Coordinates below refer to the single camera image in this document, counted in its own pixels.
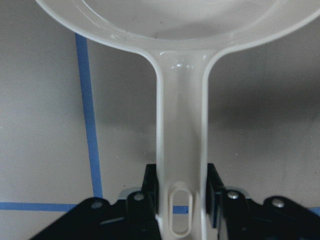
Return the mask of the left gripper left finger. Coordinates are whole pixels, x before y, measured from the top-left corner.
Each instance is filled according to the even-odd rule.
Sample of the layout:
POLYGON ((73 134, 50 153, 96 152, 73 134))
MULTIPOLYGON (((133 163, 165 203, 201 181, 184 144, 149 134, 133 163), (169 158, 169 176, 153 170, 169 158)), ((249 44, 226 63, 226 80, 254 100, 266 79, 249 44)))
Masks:
POLYGON ((110 204, 106 199, 83 200, 34 240, 160 240, 156 219, 159 184, 155 164, 145 167, 140 190, 110 204))

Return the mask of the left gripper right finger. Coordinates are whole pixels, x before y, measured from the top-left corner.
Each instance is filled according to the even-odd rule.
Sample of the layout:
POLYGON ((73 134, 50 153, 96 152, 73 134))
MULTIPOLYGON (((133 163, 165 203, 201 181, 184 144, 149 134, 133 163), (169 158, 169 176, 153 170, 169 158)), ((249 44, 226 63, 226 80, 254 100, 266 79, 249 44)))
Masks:
POLYGON ((256 203, 226 187, 215 165, 207 165, 206 213, 219 240, 318 240, 320 217, 284 196, 256 203))

